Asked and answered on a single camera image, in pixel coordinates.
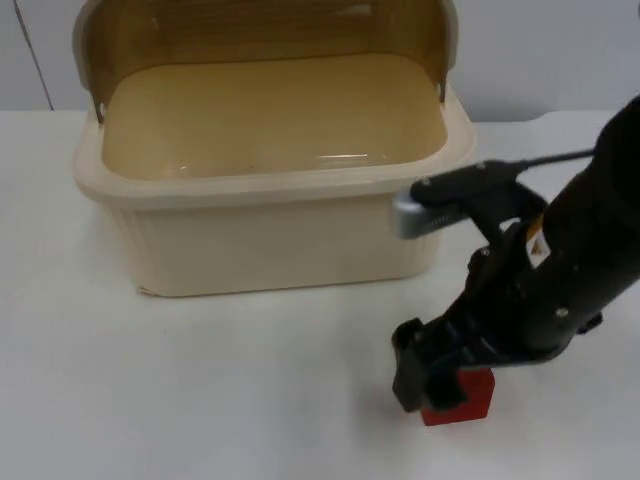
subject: bin lid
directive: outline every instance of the bin lid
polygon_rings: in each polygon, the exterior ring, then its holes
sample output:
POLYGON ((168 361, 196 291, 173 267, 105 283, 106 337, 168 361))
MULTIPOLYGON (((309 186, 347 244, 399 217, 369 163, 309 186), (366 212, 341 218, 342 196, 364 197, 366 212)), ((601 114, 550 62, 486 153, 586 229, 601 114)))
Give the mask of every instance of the bin lid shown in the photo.
POLYGON ((396 53, 444 100, 457 39, 452 0, 87 0, 74 53, 102 121, 122 80, 171 64, 396 53))

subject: plastic container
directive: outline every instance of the plastic container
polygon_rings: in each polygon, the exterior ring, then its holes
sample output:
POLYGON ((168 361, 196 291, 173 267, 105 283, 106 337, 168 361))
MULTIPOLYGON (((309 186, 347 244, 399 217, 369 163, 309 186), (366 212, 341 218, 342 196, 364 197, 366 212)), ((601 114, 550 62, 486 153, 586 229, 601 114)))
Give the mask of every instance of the plastic container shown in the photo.
POLYGON ((93 99, 74 161, 141 291, 189 296, 406 277, 395 191, 467 163, 437 0, 111 0, 75 30, 93 99))

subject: red block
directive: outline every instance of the red block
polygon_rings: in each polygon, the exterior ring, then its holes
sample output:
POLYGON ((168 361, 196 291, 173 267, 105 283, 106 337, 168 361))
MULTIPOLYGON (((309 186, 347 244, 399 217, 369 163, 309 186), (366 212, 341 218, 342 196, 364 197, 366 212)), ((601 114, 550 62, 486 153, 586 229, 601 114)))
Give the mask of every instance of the red block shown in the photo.
POLYGON ((458 408, 446 412, 434 412, 429 409, 422 410, 422 421, 427 427, 480 420, 487 417, 489 405, 491 405, 491 397, 493 397, 493 388, 496 384, 491 369, 460 370, 458 372, 458 381, 467 394, 469 401, 458 408))

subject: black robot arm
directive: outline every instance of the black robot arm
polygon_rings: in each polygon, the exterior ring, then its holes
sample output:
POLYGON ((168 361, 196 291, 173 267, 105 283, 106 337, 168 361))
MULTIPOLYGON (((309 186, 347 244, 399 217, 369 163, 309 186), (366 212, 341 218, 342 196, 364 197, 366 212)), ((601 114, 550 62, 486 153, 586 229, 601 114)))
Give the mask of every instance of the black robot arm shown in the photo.
POLYGON ((489 161, 400 194, 394 226, 403 237, 471 218, 489 242, 441 317, 411 320, 393 334, 393 390, 404 409, 455 408, 466 400, 458 370, 545 362, 599 325, 602 308, 640 278, 638 179, 640 98, 611 120, 593 152, 489 161), (532 166, 592 153, 550 205, 517 182, 532 166))

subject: black cable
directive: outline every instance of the black cable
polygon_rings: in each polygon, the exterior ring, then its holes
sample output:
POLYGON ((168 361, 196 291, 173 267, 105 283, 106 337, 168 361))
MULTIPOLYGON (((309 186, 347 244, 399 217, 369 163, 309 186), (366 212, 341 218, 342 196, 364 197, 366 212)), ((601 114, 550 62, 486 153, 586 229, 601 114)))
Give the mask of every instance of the black cable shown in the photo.
POLYGON ((582 158, 589 158, 589 157, 593 157, 593 153, 594 150, 580 150, 577 152, 568 152, 568 153, 561 153, 560 155, 551 155, 548 157, 540 157, 540 158, 534 158, 531 160, 523 160, 522 162, 522 166, 524 168, 533 168, 533 167, 540 167, 542 165, 549 165, 552 163, 560 163, 560 162, 569 162, 571 160, 580 160, 582 158))

